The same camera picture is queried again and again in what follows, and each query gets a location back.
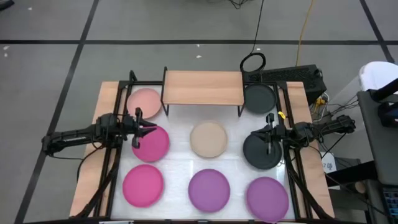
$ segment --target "black plate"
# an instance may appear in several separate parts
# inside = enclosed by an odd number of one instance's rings
[[[271,144],[271,153],[267,153],[268,144],[254,135],[249,135],[243,143],[243,154],[250,165],[258,169],[271,169],[282,158],[282,148],[279,142]]]
[[[275,107],[276,96],[269,86],[253,83],[244,89],[244,105],[253,113],[263,114]]]

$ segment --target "cable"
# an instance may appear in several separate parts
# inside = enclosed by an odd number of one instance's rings
[[[292,142],[296,143],[296,144],[298,145],[298,147],[302,147],[302,145],[301,145],[300,143],[298,143],[297,141],[294,141],[293,139],[285,139],[284,141],[292,141]],[[316,150],[316,151],[319,153],[319,155],[322,156],[321,153],[320,153],[320,151],[319,151],[317,148],[315,148],[315,147],[313,147],[313,146],[311,146],[311,145],[307,145],[307,146],[304,146],[304,147],[310,147],[310,148]]]
[[[240,9],[241,6],[242,6],[244,3],[248,2],[249,0],[241,0],[239,3],[234,2],[233,0],[229,0],[229,1],[230,1],[230,3],[234,6],[235,9]]]
[[[308,8],[307,15],[305,16],[304,25],[303,25],[303,28],[301,29],[300,39],[298,40],[298,46],[297,46],[296,66],[299,64],[301,40],[303,39],[303,34],[304,34],[305,26],[307,25],[308,17],[310,17],[310,13],[311,13],[311,9],[312,9],[312,6],[313,6],[314,1],[315,1],[315,0],[311,0],[311,5],[310,5],[310,7]]]
[[[328,152],[330,152],[330,151],[333,149],[333,147],[334,147],[335,145],[337,145],[338,142],[340,142],[340,140],[341,140],[344,136],[346,136],[346,134],[347,134],[347,133],[344,133],[344,135],[340,136],[340,138],[331,146],[331,148],[329,148],[329,149],[324,153],[324,155],[321,156],[321,160],[324,158],[324,156],[325,156],[326,154],[328,154]]]
[[[51,158],[54,159],[69,159],[69,160],[82,160],[80,158],[69,158],[69,157],[58,157],[58,156],[53,156],[53,155],[49,155]]]
[[[344,108],[337,109],[337,110],[331,112],[330,114],[331,114],[331,115],[334,115],[334,114],[337,114],[337,113],[339,113],[339,112],[341,112],[341,111],[343,111],[343,110],[352,109],[352,108],[355,108],[355,107],[357,107],[357,106],[359,106],[359,105],[356,104],[356,105],[352,105],[352,106],[345,106]]]
[[[94,152],[96,152],[96,151],[98,151],[98,150],[100,150],[100,149],[101,149],[101,148],[96,148],[94,151],[92,151],[91,153],[89,153],[87,156],[85,156],[85,157],[80,161],[80,164],[79,164],[79,166],[77,167],[76,182],[79,181],[79,175],[80,175],[80,168],[81,168],[81,165],[83,165],[84,161],[85,161],[89,156],[91,156],[92,154],[94,154]]]
[[[321,117],[319,118],[319,113],[318,113],[318,114],[317,114],[317,118],[318,118],[318,119],[316,119],[316,120],[313,121],[313,122],[318,122],[318,121],[322,120],[323,114],[325,113],[326,107],[328,106],[330,97],[329,97],[329,95],[328,95],[326,92],[322,93],[322,95],[323,95],[323,94],[325,94],[325,96],[326,96],[328,99],[327,99],[327,101],[326,101],[326,104],[323,106]]]
[[[333,179],[332,177],[330,177],[327,173],[325,173],[325,176],[326,176],[327,178],[329,178],[331,181],[333,181],[334,183],[336,183],[337,185],[339,185],[341,188],[345,189],[347,192],[353,194],[358,200],[360,200],[360,201],[362,201],[363,203],[365,203],[366,205],[370,206],[373,210],[379,212],[380,214],[384,215],[385,217],[398,220],[397,218],[394,218],[393,216],[384,213],[384,212],[381,211],[380,209],[378,209],[378,208],[376,208],[375,206],[371,205],[369,202],[363,200],[362,198],[360,198],[359,196],[357,196],[355,192],[353,192],[351,189],[347,188],[347,187],[344,186],[343,184],[337,182],[335,179]]]
[[[331,112],[331,114],[340,112],[340,111],[345,110],[345,109],[351,109],[351,108],[353,108],[353,107],[355,107],[355,106],[358,105],[358,104],[355,104],[355,103],[357,103],[357,102],[358,102],[358,100],[355,100],[355,101],[352,101],[351,103],[347,103],[347,104],[345,104],[345,105],[343,105],[343,106],[340,105],[340,104],[338,104],[338,103],[336,103],[336,104],[329,104],[330,106],[333,106],[333,105],[340,106],[339,108],[337,108],[337,109],[335,109],[333,112]]]
[[[254,47],[256,46],[256,41],[257,41],[257,35],[259,33],[259,27],[260,27],[260,21],[261,21],[261,14],[262,14],[262,6],[264,5],[264,0],[261,1],[261,7],[260,7],[260,15],[259,15],[259,22],[257,23],[257,29],[256,29],[256,36],[254,36],[254,43],[253,43],[253,48],[251,49],[251,53],[254,51]]]

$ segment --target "wooden shelf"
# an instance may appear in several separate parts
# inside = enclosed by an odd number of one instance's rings
[[[243,105],[242,73],[167,70],[163,102],[166,105]]]

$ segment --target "yellow cable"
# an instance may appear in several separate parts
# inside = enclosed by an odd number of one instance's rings
[[[298,47],[297,47],[296,66],[299,64],[301,40],[302,40],[302,38],[303,38],[305,26],[307,25],[308,17],[310,17],[310,13],[311,13],[311,9],[312,9],[313,2],[314,2],[314,1],[315,1],[315,0],[311,0],[311,5],[310,5],[310,7],[308,8],[307,16],[305,17],[304,25],[303,25],[303,28],[301,29],[300,39],[298,40]]]

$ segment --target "wooden board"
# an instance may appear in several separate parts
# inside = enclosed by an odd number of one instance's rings
[[[310,110],[308,109],[307,97],[304,91],[302,82],[288,82],[287,91],[289,93],[290,107],[292,108],[293,119],[295,123],[304,121],[312,123]],[[330,216],[334,217],[335,213],[331,205],[328,185],[323,173],[323,164],[319,156],[318,144],[316,141],[310,143],[313,147],[306,147],[300,150],[300,155],[303,162],[304,176],[307,183],[307,189],[313,195],[318,204]]]
[[[300,121],[312,122],[303,83],[288,82],[287,84],[294,121],[296,123]],[[95,122],[98,116],[104,113],[112,112],[117,88],[117,82],[102,83],[101,90],[98,95],[93,122]],[[284,102],[282,92],[280,92],[280,100],[281,103]],[[316,142],[312,142],[311,146],[318,148]],[[87,155],[92,150],[94,149],[91,145],[87,146],[85,154]],[[75,197],[70,210],[70,215],[76,215],[78,212],[80,212],[97,190],[98,184],[100,182],[104,154],[105,151],[98,151],[89,157],[82,165]],[[301,150],[301,156],[309,191],[320,204],[320,206],[327,212],[327,214],[334,217],[333,207],[331,206],[329,191],[326,184],[325,175],[323,174],[323,166],[319,157],[319,153],[312,148],[304,148]],[[304,211],[302,194],[299,189],[297,190],[300,211]],[[108,193],[106,192],[103,196],[103,200],[107,201],[107,199]],[[105,207],[106,206],[103,206],[101,209],[100,215],[105,214]]]
[[[166,71],[165,104],[243,105],[241,72]]]

